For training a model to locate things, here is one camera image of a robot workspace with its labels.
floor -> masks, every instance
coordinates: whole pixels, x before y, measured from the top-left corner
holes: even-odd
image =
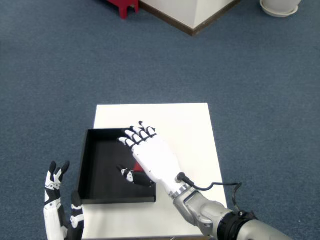
[[[71,162],[70,214],[97,104],[208,103],[223,180],[243,182],[240,207],[318,239],[319,8],[304,0],[277,19],[242,0],[190,37],[143,10],[122,20],[103,0],[1,1],[1,238],[45,239],[53,160]]]

black box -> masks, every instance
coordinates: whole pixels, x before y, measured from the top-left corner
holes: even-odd
[[[77,186],[83,204],[156,201],[156,184],[132,184],[117,170],[117,164],[133,169],[136,163],[131,150],[117,141],[123,136],[120,128],[87,130]]]

small robot hand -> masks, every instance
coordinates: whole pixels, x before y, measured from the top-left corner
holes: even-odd
[[[84,215],[78,192],[72,194],[72,216],[68,223],[61,204],[60,186],[69,168],[67,161],[56,169],[53,161],[46,175],[44,187],[44,221],[48,240],[80,240],[84,229]]]
[[[61,205],[60,185],[69,165],[67,161],[62,168],[56,169],[56,163],[53,161],[46,175],[43,214],[48,240],[64,240],[67,236],[68,222]]]

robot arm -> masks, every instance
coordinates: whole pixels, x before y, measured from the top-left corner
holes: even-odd
[[[82,239],[84,215],[78,192],[72,193],[72,214],[69,223],[61,204],[60,186],[69,165],[67,161],[62,168],[56,169],[56,163],[53,161],[46,175],[43,214],[48,240]]]
[[[177,157],[144,122],[130,127],[119,141],[128,146],[147,176],[164,186],[183,218],[199,227],[203,235],[217,240],[290,240],[288,236],[268,226],[252,213],[234,212],[221,203],[210,201],[194,187],[177,179],[181,169]]]

brown baseboard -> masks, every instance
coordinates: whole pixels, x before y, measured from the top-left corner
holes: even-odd
[[[142,2],[142,1],[139,1],[139,7],[144,9],[148,13],[151,13],[151,14],[155,15],[157,18],[165,21],[166,23],[174,26],[175,28],[185,32],[186,34],[189,34],[190,36],[195,36],[202,29],[204,29],[205,27],[207,27],[210,24],[212,24],[214,21],[216,21],[218,18],[220,18],[222,15],[224,15],[228,10],[230,10],[235,5],[237,5],[240,1],[241,0],[234,0],[234,1],[230,2],[227,6],[225,6],[220,11],[218,11],[217,13],[215,13],[214,15],[209,17],[207,20],[205,20],[203,23],[201,23],[196,28],[191,28],[191,27],[183,24],[182,22],[180,22],[180,21],[168,16],[167,14],[157,10],[156,8],[150,6],[150,5],[148,5],[148,4],[146,4],[146,3]]]

